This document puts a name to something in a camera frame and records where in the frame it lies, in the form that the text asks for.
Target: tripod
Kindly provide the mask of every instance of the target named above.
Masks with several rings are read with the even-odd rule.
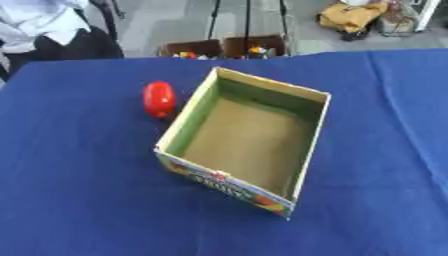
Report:
[[[246,0],[246,22],[245,22],[245,29],[244,29],[244,45],[243,45],[243,47],[244,47],[243,52],[246,55],[249,51],[251,4],[252,4],[252,0]],[[283,34],[284,34],[284,38],[287,38],[288,37],[288,26],[286,24],[287,8],[285,5],[285,0],[279,0],[279,5],[280,5],[280,15],[281,15],[282,25],[283,25]],[[210,29],[208,31],[208,40],[210,40],[212,38],[213,31],[215,29],[216,18],[218,17],[220,7],[221,7],[221,0],[215,0],[215,7],[211,14],[212,23],[211,23]]]

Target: colorful box print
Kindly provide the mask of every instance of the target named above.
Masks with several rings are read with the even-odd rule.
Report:
[[[204,184],[210,188],[219,190],[227,195],[236,197],[240,200],[252,203],[260,208],[272,211],[275,214],[289,218],[294,205],[287,200],[273,198],[272,195],[257,191],[257,188],[235,184],[238,182],[231,177],[221,173],[210,173],[207,170],[200,170],[198,167],[191,166],[188,163],[180,163],[179,160],[170,158],[164,154],[158,153],[159,160],[169,170],[181,174],[193,181]]]

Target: tripod leg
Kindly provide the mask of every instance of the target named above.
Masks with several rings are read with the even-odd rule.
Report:
[[[215,0],[215,9],[212,12],[212,24],[208,31],[208,40],[212,38],[213,30],[215,29],[216,17],[218,16],[219,7],[221,6],[221,0]]]
[[[286,13],[288,9],[286,8],[285,0],[280,1],[280,14],[282,15],[283,33],[285,38],[288,37],[288,25],[286,25]]]
[[[280,14],[282,16],[282,24],[283,24],[283,41],[286,48],[286,53],[288,56],[291,56],[291,52],[286,46],[286,41],[288,40],[288,25],[286,24],[286,13],[288,9],[286,8],[285,0],[279,0],[280,1]]]
[[[249,33],[250,33],[250,8],[251,0],[246,0],[246,28],[244,30],[244,44],[243,54],[248,57],[249,55]]]

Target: yellow bag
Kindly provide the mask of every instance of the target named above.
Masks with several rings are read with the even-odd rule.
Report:
[[[319,23],[323,27],[336,28],[347,33],[358,32],[385,13],[387,7],[388,4],[384,1],[363,6],[337,3],[321,12]]]

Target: blue tablecloth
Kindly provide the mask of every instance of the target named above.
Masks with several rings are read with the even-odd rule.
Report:
[[[162,168],[142,87],[213,66],[333,94],[277,217]],[[448,255],[448,51],[36,63],[0,91],[0,255]]]

